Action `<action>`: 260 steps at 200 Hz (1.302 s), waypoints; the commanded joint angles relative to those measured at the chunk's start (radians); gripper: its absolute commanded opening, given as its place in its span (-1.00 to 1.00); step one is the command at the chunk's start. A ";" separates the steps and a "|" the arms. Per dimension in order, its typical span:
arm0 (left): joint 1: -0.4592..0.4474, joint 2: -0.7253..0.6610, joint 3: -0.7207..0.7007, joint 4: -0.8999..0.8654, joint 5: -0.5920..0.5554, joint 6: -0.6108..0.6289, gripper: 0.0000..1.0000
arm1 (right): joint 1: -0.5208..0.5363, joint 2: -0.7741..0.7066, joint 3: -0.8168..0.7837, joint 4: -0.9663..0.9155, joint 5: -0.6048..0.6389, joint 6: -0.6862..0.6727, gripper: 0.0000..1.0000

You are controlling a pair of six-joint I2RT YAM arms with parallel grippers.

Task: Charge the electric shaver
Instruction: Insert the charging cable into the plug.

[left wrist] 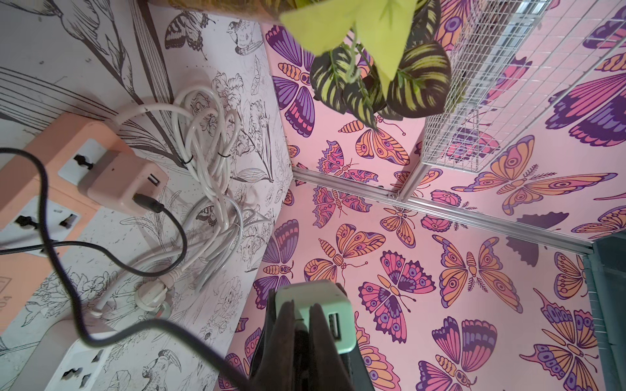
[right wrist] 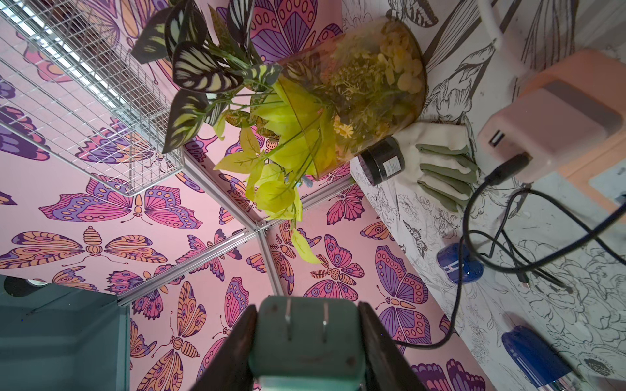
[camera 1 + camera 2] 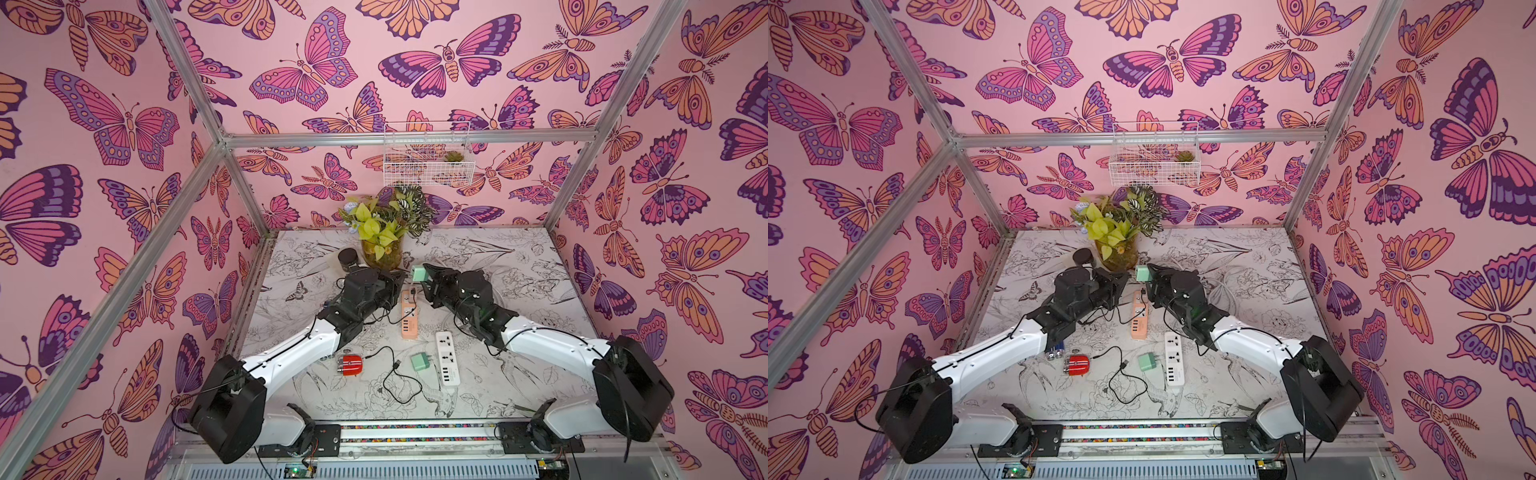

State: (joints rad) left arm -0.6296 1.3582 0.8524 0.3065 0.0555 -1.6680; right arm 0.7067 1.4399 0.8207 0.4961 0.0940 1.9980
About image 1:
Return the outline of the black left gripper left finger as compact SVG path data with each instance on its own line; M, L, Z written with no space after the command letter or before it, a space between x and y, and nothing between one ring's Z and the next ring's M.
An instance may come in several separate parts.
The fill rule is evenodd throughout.
M308 336L299 330L293 301L267 308L250 381L255 390L307 390Z

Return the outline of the pink USB charger adapter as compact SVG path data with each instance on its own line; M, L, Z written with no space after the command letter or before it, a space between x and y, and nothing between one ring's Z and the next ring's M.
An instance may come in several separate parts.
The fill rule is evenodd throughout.
M134 154L109 151L78 184L78 191L97 204L142 217L147 210L135 203L136 194L158 198L169 175L153 161Z

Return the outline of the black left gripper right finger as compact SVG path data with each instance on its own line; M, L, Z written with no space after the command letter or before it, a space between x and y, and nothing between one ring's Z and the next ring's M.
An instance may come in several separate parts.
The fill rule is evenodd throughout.
M348 354L337 351L328 317L320 304L309 309L309 390L371 390L360 349Z

